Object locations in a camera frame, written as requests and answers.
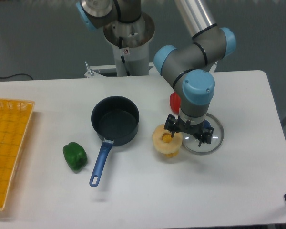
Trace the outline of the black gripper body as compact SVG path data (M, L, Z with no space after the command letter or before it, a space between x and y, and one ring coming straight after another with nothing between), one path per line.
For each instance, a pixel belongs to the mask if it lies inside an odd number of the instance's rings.
M203 128L204 128L204 121L202 121L199 124L191 124L191 121L184 122L180 116L178 116L177 122L176 122L176 129L175 132L183 132L190 135L198 135L201 136L203 134Z

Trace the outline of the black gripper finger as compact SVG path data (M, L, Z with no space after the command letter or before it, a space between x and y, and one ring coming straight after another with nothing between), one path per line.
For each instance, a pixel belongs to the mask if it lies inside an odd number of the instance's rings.
M198 146L200 147L202 143L211 144L214 129L212 127L203 128L201 132L197 134L197 139L199 140Z
M178 131L177 121L174 115L169 114L164 124L164 129L171 133L171 138L173 138L174 134Z

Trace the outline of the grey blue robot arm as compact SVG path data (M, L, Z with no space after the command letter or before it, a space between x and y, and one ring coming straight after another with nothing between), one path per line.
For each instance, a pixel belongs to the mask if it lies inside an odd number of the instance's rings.
M210 144L214 130L206 115L215 81L204 67L230 55L236 39L228 28L216 24L203 0L177 0L175 4L192 43L182 50L166 45L154 56L158 73L181 99L178 117L168 116L164 127L172 134L183 132L200 144ZM139 0L80 0L76 7L90 30L103 29L113 49L118 76L148 73L149 42L155 25Z

